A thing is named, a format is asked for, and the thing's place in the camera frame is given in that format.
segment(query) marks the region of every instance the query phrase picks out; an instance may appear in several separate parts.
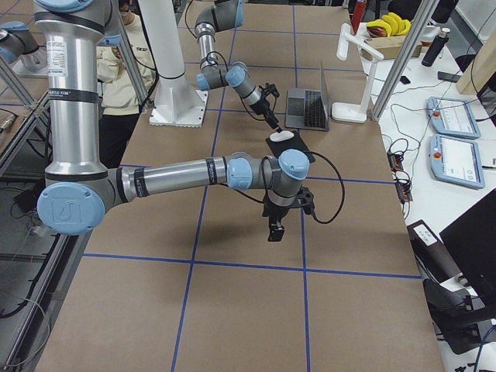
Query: laptop screen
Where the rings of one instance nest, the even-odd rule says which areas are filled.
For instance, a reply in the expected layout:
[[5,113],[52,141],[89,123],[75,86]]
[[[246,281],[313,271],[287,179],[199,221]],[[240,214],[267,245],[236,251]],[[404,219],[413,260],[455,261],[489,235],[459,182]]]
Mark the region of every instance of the laptop screen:
[[326,76],[324,75],[324,68],[322,62],[320,63],[320,95],[322,96],[322,105],[324,106],[325,116],[329,120],[331,114],[329,91],[327,90]]

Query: black mouse pad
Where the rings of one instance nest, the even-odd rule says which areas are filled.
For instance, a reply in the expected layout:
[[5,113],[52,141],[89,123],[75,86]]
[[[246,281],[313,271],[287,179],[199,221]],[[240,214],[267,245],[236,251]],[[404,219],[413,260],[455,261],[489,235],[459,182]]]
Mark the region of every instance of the black mouse pad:
[[[282,142],[272,142],[270,138],[265,139],[265,142],[267,142],[270,151],[272,151],[272,154],[275,157],[279,157],[279,155],[281,155],[285,150],[289,149],[300,150],[302,152],[308,151],[308,147],[306,143],[303,142],[303,139],[300,137],[300,133],[298,133],[298,131],[296,130],[293,130],[291,132],[294,133],[294,137],[291,139],[286,139]],[[315,158],[310,153],[306,153],[305,155],[308,157],[308,160],[310,160],[310,163],[313,163],[315,161]]]

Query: laptop keyboard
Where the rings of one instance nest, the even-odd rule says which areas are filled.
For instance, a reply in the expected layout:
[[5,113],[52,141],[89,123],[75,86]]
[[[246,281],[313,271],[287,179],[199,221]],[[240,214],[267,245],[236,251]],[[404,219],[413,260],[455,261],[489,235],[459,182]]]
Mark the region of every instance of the laptop keyboard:
[[325,117],[320,91],[305,91],[305,126],[325,128]]

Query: black bottle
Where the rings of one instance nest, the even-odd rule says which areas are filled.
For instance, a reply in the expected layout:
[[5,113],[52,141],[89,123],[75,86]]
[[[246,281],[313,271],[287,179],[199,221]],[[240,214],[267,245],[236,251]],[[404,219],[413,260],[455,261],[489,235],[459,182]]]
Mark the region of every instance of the black bottle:
[[450,34],[450,29],[444,28],[441,29],[441,32],[438,36],[434,38],[431,46],[427,50],[427,53],[422,60],[422,64],[427,67],[431,67],[437,56],[439,56],[439,52],[444,47],[444,44],[448,41],[448,35]]

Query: cardboard surface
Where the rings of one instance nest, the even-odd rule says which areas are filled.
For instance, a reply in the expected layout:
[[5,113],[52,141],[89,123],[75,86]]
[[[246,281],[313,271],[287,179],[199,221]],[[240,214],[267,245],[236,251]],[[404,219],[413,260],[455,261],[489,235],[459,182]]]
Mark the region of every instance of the cardboard surface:
[[[188,22],[211,4],[195,2]],[[360,101],[358,53],[334,57],[346,10],[245,8],[245,26],[219,42],[228,63],[245,60],[256,84],[281,87],[283,102],[288,87],[318,86],[322,60],[332,98]],[[198,47],[179,26],[194,77]],[[218,89],[199,129],[149,126],[143,115],[123,163],[262,157],[270,133]],[[333,122],[301,136],[346,178],[335,222],[292,210],[282,242],[268,243],[262,206],[219,185],[120,206],[94,231],[37,370],[442,371],[377,124]],[[318,217],[329,218],[341,198],[331,168],[317,160],[305,184]]]

